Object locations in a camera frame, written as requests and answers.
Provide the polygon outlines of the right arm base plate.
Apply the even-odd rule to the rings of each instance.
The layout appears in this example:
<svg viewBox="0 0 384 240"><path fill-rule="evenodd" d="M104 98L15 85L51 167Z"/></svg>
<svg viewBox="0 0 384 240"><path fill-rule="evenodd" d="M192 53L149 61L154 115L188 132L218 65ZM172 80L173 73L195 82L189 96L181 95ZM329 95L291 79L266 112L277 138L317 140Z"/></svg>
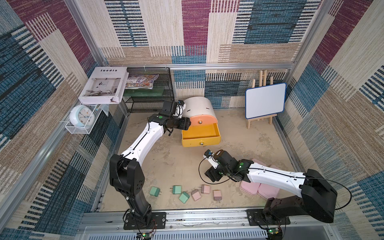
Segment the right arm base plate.
<svg viewBox="0 0 384 240"><path fill-rule="evenodd" d="M290 225L288 217L279 220L278 218L264 214L262 209L247 209L247 219L250 226L272 226L272 225Z"/></svg>

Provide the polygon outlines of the yellow drawer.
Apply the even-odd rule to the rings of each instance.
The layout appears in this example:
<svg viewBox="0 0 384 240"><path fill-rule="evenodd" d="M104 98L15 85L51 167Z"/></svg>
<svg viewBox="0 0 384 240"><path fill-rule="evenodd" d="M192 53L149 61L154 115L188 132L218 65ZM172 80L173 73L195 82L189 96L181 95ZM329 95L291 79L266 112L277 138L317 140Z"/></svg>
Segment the yellow drawer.
<svg viewBox="0 0 384 240"><path fill-rule="evenodd" d="M182 131L183 147L199 147L218 145L221 134L218 124L190 126L187 131Z"/></svg>

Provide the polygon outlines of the pink plug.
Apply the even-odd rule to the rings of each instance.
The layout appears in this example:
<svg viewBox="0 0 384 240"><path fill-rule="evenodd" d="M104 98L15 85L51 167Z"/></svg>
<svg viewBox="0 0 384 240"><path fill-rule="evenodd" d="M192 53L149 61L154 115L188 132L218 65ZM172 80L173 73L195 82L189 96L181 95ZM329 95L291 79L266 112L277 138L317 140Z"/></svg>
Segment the pink plug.
<svg viewBox="0 0 384 240"><path fill-rule="evenodd" d="M191 196L192 196L194 201L198 201L202 198L201 193L198 190L193 190L191 192Z"/></svg>
<svg viewBox="0 0 384 240"><path fill-rule="evenodd" d="M209 185L202 185L201 186L201 193L202 194L210 194L211 187Z"/></svg>
<svg viewBox="0 0 384 240"><path fill-rule="evenodd" d="M223 199L222 192L220 190L213 190L213 197L215 201L221 201Z"/></svg>

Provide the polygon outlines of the white round drawer cabinet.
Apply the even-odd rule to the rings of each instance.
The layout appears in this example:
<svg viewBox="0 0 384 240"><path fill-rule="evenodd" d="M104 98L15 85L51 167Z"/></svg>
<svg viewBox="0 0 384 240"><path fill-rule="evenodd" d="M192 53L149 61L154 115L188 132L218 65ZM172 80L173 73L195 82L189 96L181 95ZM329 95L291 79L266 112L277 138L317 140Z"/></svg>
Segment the white round drawer cabinet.
<svg viewBox="0 0 384 240"><path fill-rule="evenodd" d="M195 117L200 115L209 115L215 117L214 108L209 99L205 97L191 97L184 100L186 108L183 111L183 117Z"/></svg>

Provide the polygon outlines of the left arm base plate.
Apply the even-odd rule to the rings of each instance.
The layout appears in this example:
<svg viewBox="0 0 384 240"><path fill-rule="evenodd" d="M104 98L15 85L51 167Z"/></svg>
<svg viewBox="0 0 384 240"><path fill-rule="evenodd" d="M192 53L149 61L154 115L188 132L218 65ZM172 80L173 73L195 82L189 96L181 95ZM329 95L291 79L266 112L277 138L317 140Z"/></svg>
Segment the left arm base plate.
<svg viewBox="0 0 384 240"><path fill-rule="evenodd" d="M167 213L152 212L140 217L130 210L124 215L124 230L158 230L166 227Z"/></svg>

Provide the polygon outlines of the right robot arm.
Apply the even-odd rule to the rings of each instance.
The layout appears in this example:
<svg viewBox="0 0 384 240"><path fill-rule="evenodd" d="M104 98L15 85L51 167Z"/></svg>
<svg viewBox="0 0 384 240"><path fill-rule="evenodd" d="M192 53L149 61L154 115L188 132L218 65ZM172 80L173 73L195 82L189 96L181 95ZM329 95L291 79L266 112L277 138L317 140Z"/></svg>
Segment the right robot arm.
<svg viewBox="0 0 384 240"><path fill-rule="evenodd" d="M264 208L265 217L283 219L290 216L308 215L323 222L333 223L336 210L337 191L319 172L309 169L305 173L287 172L260 165L251 160L225 163L208 157L211 164L205 175L217 182L229 177L235 182L260 183L292 194L291 197L270 198Z"/></svg>

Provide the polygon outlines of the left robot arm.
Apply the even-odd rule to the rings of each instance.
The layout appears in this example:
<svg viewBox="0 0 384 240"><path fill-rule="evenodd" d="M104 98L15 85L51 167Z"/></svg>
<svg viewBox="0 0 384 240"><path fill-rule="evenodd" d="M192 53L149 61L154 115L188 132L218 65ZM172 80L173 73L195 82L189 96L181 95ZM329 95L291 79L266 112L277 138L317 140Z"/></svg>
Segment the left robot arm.
<svg viewBox="0 0 384 240"><path fill-rule="evenodd" d="M110 185L125 197L131 210L129 216L142 228L153 221L152 207L142 190L145 183L143 161L164 133L171 134L174 129L186 131L190 126L187 117L153 114L133 144L120 155L114 154L110 158Z"/></svg>

